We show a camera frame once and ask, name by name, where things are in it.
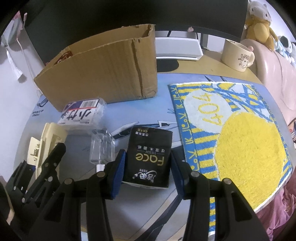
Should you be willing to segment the cream plastic holder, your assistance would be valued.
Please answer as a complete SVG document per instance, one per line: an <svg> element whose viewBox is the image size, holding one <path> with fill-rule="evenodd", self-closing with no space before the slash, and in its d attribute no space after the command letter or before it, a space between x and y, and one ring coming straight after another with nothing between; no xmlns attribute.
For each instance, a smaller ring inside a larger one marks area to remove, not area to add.
<svg viewBox="0 0 296 241"><path fill-rule="evenodd" d="M41 174L42 164L58 143L65 143L67 131L56 123L45 123L40 140L31 137L27 163L36 166L36 178Z"/></svg>

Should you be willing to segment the clear perfume bottle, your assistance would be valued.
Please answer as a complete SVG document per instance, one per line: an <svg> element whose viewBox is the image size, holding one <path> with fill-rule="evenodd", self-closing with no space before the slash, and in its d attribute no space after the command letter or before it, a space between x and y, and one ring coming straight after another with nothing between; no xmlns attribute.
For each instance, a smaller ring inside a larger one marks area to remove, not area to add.
<svg viewBox="0 0 296 241"><path fill-rule="evenodd" d="M89 159L96 172L103 171L108 163L115 160L115 139L107 130L92 131Z"/></svg>

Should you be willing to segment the black tissue pack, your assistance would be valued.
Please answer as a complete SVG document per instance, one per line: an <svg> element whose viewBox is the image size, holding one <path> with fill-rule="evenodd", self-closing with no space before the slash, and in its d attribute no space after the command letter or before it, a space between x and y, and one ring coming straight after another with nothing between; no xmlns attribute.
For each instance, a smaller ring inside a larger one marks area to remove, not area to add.
<svg viewBox="0 0 296 241"><path fill-rule="evenodd" d="M169 187L170 153L173 132L160 128L132 128L125 161L123 182L135 187Z"/></svg>

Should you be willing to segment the yellow blue 404 rug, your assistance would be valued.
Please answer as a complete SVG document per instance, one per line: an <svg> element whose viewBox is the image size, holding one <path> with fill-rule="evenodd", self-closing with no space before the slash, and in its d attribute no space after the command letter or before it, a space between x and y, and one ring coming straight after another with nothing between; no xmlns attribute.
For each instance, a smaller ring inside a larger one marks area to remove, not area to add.
<svg viewBox="0 0 296 241"><path fill-rule="evenodd" d="M271 202L293 166L273 112L251 84L171 84L170 95L193 171L230 178L255 212Z"/></svg>

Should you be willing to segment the white tassel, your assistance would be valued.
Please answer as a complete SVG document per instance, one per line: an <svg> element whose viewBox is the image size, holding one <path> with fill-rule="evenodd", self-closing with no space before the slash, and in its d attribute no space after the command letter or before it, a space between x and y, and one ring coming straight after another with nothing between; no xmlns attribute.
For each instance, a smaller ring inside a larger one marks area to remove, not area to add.
<svg viewBox="0 0 296 241"><path fill-rule="evenodd" d="M7 55L8 61L10 63L12 72L13 72L16 80L19 80L21 78L21 76L23 75L22 71L16 66L8 49L6 49L6 55Z"/></svg>

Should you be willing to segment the brown cardboard box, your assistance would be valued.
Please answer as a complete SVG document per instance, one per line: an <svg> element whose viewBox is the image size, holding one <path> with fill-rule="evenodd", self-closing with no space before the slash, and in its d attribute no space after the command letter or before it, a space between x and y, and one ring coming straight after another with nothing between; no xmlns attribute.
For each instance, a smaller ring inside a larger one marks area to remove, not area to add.
<svg viewBox="0 0 296 241"><path fill-rule="evenodd" d="M107 103L158 92L153 24L106 31L64 48L34 78L54 108L101 97Z"/></svg>

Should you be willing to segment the pink grey headset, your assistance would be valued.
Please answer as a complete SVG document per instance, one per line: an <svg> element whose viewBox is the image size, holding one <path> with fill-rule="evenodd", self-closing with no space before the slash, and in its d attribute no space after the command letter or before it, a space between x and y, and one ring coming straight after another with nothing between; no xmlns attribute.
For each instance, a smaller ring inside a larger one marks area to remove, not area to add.
<svg viewBox="0 0 296 241"><path fill-rule="evenodd" d="M1 84L9 84L9 89L11 89L14 84L27 82L33 88L34 93L41 96L42 92L34 83L34 77L40 73L44 65L25 30L25 23L21 14L17 13L1 33ZM23 73L19 80L16 80L12 72L6 49L9 50L16 66Z"/></svg>

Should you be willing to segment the black computer monitor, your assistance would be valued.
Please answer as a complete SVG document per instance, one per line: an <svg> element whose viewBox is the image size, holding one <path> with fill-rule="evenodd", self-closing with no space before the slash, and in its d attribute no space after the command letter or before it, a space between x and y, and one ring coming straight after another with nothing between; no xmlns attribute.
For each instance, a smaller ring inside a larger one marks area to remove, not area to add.
<svg viewBox="0 0 296 241"><path fill-rule="evenodd" d="M20 13L43 63L90 36L125 26L154 24L158 31L186 31L238 41L246 0L25 1Z"/></svg>

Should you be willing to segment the pink fabric cover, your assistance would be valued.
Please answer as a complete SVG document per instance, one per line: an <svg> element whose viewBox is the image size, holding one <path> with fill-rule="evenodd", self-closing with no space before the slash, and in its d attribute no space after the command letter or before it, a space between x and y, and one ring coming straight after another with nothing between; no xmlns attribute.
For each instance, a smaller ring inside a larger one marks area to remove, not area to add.
<svg viewBox="0 0 296 241"><path fill-rule="evenodd" d="M287 124L295 119L295 68L276 51L257 41L244 39L241 44L253 47L255 61L250 70L272 95Z"/></svg>

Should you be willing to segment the cream ceramic mug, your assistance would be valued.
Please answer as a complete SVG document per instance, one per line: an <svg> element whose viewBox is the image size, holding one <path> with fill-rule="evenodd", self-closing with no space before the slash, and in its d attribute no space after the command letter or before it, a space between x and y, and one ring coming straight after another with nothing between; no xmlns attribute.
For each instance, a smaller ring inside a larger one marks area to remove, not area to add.
<svg viewBox="0 0 296 241"><path fill-rule="evenodd" d="M245 72L248 67L253 65L255 55L252 50L243 44L226 39L221 61L236 71Z"/></svg>

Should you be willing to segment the white monitor stand box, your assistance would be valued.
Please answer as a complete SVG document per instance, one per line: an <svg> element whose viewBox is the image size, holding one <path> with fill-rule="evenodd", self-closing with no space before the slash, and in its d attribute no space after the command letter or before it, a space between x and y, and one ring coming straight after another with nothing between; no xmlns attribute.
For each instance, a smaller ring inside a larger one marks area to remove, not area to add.
<svg viewBox="0 0 296 241"><path fill-rule="evenodd" d="M156 37L156 58L198 61L203 51L197 39Z"/></svg>

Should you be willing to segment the yellow plush toy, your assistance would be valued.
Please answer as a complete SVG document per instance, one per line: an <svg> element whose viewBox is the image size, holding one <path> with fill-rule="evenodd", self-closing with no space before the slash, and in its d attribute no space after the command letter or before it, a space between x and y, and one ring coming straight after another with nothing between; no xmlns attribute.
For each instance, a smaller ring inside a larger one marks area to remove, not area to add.
<svg viewBox="0 0 296 241"><path fill-rule="evenodd" d="M245 21L246 39L257 41L274 51L274 41L278 41L278 37L270 27L271 16L267 5L248 1L248 14Z"/></svg>

